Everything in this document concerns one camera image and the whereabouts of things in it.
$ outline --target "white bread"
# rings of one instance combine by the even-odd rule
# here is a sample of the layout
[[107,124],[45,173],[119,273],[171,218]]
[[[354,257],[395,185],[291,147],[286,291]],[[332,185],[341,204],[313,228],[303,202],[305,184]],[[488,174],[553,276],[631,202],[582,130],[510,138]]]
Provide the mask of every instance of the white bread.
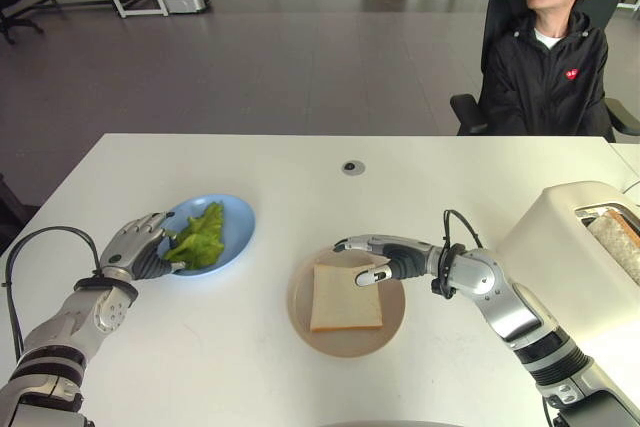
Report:
[[360,272],[373,267],[314,266],[312,332],[382,327],[378,285],[358,287],[355,283]]
[[615,211],[608,211],[591,222],[589,231],[625,272],[640,285],[640,237]]

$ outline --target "black chair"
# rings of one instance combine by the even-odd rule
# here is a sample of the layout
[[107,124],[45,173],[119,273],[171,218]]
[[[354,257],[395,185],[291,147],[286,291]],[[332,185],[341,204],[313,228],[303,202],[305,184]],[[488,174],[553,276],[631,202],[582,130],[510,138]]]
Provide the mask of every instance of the black chair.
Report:
[[9,36],[9,29],[11,27],[31,27],[36,30],[39,34],[43,34],[44,30],[42,30],[35,22],[29,19],[19,19],[17,17],[7,17],[2,11],[6,8],[11,7],[12,5],[17,4],[21,0],[0,0],[0,32],[4,35],[4,38],[7,39],[7,42],[10,44],[15,44],[15,40],[13,40]]
[[9,247],[39,208],[20,202],[0,174],[0,254]]
[[[591,18],[595,27],[604,29],[618,5],[618,0],[581,0],[575,9]],[[485,19],[480,68],[485,71],[487,58],[494,42],[500,39],[509,22],[527,11],[526,0],[489,0]],[[489,122],[471,94],[454,95],[451,107],[460,121],[458,135],[484,135]],[[640,135],[640,122],[615,99],[605,99],[613,127],[627,135]]]

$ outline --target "lettuce leaf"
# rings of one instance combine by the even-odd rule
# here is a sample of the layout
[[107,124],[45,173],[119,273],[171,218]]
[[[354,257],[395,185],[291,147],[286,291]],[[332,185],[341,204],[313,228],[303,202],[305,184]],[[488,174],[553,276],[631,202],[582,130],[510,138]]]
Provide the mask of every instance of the lettuce leaf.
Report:
[[189,225],[175,240],[175,248],[165,255],[165,260],[185,262],[187,269],[197,270],[215,264],[224,250],[222,224],[224,209],[222,203],[211,203],[201,217],[189,217]]

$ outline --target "red logo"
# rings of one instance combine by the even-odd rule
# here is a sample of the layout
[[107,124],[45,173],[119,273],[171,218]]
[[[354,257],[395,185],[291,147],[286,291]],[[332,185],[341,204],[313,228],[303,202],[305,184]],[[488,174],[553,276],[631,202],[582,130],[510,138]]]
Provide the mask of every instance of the red logo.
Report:
[[571,69],[564,75],[566,75],[567,79],[569,79],[569,80],[575,80],[575,78],[578,76],[579,72],[580,71],[578,69]]

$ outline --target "robotic hand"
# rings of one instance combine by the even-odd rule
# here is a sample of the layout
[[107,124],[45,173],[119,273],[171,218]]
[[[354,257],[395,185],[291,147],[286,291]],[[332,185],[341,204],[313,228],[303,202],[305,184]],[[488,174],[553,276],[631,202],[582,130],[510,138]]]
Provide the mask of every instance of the robotic hand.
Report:
[[184,268],[156,253],[167,235],[161,224],[172,215],[150,214],[122,227],[94,276],[78,281],[60,311],[27,336],[18,366],[0,389],[0,427],[93,426],[77,413],[84,370],[138,296],[130,282]]
[[449,299],[460,292],[471,299],[535,379],[546,402],[560,410],[556,427],[640,426],[638,408],[582,353],[540,301],[508,278],[495,253],[386,235],[349,237],[334,247],[336,252],[352,249],[389,259],[386,265],[358,274],[357,285],[429,274],[435,277],[434,293]]
[[171,263],[158,257],[158,244],[166,236],[160,227],[173,212],[149,214],[126,224],[111,239],[100,257],[102,274],[116,279],[154,279],[184,269],[184,262]]

